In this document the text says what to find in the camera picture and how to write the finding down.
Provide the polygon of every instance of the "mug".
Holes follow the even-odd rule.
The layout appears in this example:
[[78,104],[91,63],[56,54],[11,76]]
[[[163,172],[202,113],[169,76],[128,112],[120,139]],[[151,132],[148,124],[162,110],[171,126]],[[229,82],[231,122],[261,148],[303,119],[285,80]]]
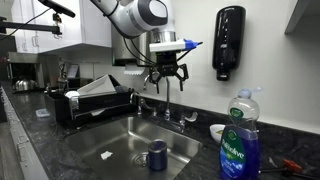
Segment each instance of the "mug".
[[147,163],[152,170],[162,170],[167,168],[167,143],[162,139],[152,141],[148,146]]

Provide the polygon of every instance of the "kitchen sink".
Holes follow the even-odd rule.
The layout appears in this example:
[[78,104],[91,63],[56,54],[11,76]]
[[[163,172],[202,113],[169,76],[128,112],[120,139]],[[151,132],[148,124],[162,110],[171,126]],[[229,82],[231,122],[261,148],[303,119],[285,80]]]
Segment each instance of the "kitchen sink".
[[[168,167],[161,171],[146,164],[148,144],[163,139],[168,147]],[[196,155],[202,144],[136,117],[104,124],[65,138],[101,179],[166,180],[174,177]],[[106,160],[104,152],[113,153]]]

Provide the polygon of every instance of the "black granite countertop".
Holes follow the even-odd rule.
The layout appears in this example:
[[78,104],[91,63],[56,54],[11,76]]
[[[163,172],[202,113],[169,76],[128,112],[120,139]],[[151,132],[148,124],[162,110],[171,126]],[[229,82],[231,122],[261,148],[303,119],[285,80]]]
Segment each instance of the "black granite countertop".
[[[12,94],[9,83],[4,82],[2,85],[50,179],[99,179],[93,170],[74,151],[68,148],[64,138],[78,131],[113,122],[123,117],[136,116],[136,113],[128,113],[90,123],[80,130],[64,129],[57,125],[54,119],[39,121],[36,117],[35,111],[45,108],[43,93]],[[194,110],[199,113],[199,117],[194,123],[186,123],[186,129],[183,134],[202,142],[203,147],[175,179],[218,180],[220,179],[219,146],[211,138],[209,126],[211,124],[224,124],[226,116],[172,105],[173,113],[182,112],[188,114]],[[152,117],[149,112],[144,112],[142,118],[159,126],[175,130],[163,119]],[[281,167],[283,159],[290,159],[303,167],[303,173],[320,177],[319,135],[263,123],[258,123],[257,127],[259,129],[261,148],[261,168],[272,168],[273,165],[270,160],[273,160],[276,165]],[[262,180],[299,179],[284,177],[280,173],[261,174],[259,178]]]

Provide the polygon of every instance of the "dish soap bottle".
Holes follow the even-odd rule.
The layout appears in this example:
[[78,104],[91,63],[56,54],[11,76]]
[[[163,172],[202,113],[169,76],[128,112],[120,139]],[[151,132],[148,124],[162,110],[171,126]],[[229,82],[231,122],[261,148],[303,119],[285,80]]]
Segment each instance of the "dish soap bottle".
[[225,126],[220,144],[220,175],[223,180],[258,179],[260,151],[256,121],[260,109],[251,95],[251,90],[242,89],[229,104],[228,114],[232,123]]

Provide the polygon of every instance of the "soap dispenser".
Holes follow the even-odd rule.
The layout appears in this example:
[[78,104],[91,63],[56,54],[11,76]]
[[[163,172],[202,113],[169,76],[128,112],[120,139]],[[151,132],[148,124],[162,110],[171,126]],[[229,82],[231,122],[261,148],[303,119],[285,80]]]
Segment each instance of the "soap dispenser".
[[217,13],[212,67],[219,81],[228,81],[230,71],[239,66],[245,17],[241,6],[225,7]]

